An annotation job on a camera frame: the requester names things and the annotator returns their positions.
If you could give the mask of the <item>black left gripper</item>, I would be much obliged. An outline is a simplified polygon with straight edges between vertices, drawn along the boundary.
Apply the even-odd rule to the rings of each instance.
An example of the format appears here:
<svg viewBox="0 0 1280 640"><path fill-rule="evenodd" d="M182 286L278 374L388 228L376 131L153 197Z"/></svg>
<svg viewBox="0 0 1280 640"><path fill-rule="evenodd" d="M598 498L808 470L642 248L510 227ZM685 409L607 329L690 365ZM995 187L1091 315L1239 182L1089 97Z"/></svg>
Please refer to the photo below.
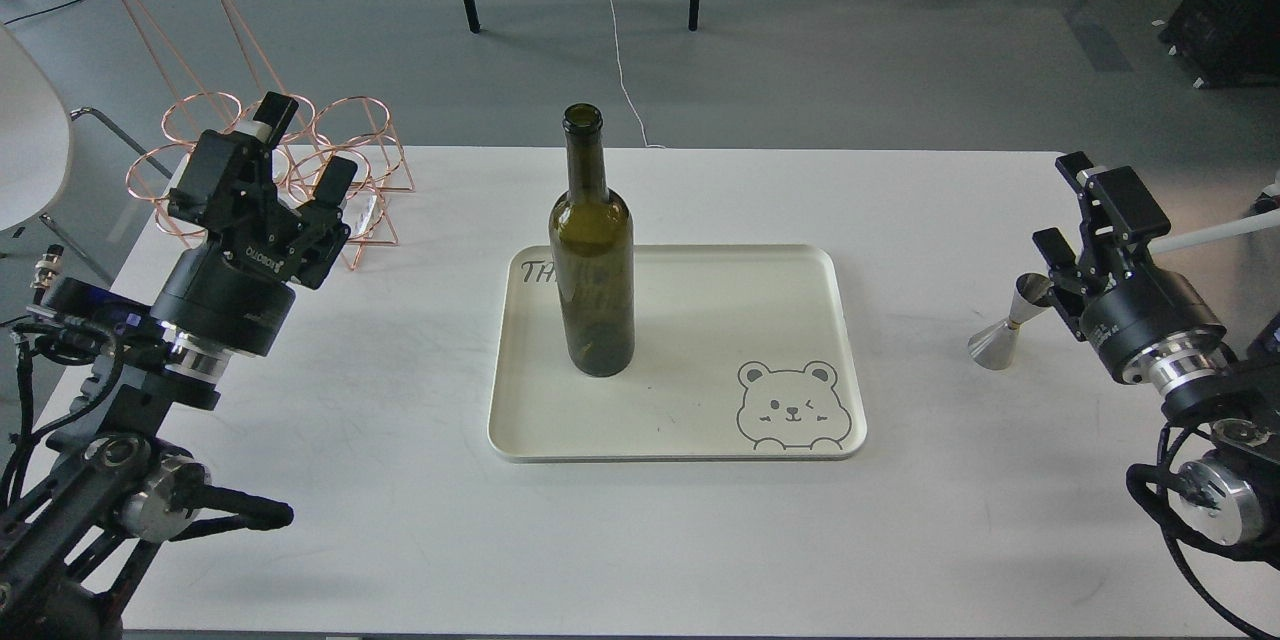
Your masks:
<svg viewBox="0 0 1280 640"><path fill-rule="evenodd" d="M268 92L230 131L204 131L168 189L168 215L205 230L268 219L280 204L275 148L298 108L293 96ZM300 230L320 234L300 236L283 259L253 244L223 250L214 239L180 253L151 316L227 349L266 356L294 303L292 285L320 288L349 238L343 210L357 169L349 157L329 157L312 198L297 207Z"/></svg>

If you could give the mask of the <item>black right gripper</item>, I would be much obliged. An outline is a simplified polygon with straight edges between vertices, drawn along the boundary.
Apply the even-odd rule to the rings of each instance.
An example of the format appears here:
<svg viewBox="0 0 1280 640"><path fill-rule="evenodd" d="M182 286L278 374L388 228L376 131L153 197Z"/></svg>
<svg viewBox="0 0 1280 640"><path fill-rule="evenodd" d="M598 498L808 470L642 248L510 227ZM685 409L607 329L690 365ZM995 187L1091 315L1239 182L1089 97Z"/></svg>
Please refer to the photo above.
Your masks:
<svg viewBox="0 0 1280 640"><path fill-rule="evenodd" d="M1153 380L1157 362L1189 349L1206 358L1219 349L1225 326L1185 276L1157 268L1149 243L1171 224L1133 166L1105 169L1087 154L1061 154L1056 169L1076 195L1085 256L1114 251L1128 265L1106 273L1076 262L1056 227L1032 234L1046 262L1048 303L1076 340L1085 340L1114 381Z"/></svg>

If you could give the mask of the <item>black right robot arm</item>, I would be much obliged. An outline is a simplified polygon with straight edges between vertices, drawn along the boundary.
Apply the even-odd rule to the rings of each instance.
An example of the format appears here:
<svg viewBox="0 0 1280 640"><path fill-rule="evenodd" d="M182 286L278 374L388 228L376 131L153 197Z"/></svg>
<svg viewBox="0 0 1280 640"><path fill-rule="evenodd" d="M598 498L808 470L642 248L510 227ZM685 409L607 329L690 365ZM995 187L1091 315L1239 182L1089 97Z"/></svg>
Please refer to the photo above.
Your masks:
<svg viewBox="0 0 1280 640"><path fill-rule="evenodd" d="M1147 384L1161 401L1156 458L1126 470L1126 490L1199 598L1263 639L1206 589L1185 549L1277 567L1277 325L1235 355L1185 276L1155 262L1152 244L1170 221L1137 172L1102 169L1082 152L1055 165L1076 198L1080 244L1073 250L1055 227L1034 233L1046 301L1114 381Z"/></svg>

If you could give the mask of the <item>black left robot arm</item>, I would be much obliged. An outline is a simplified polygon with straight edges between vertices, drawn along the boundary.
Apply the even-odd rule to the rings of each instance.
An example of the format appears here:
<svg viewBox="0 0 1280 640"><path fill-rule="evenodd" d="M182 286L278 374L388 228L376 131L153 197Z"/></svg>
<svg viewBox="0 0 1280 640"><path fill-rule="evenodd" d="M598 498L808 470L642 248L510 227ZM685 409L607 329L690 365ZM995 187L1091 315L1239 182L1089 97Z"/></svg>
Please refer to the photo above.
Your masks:
<svg viewBox="0 0 1280 640"><path fill-rule="evenodd" d="M279 197L273 163L298 108L269 92L197 140L166 207L206 236L152 305L63 276L13 326L20 375L35 356L92 372L64 416L24 413L3 471L5 639L118 639L163 544L292 522L285 503L214 485L159 430L174 406L216 406L229 358L265 356L294 285L321 285L349 238L352 160L329 157L306 202Z"/></svg>

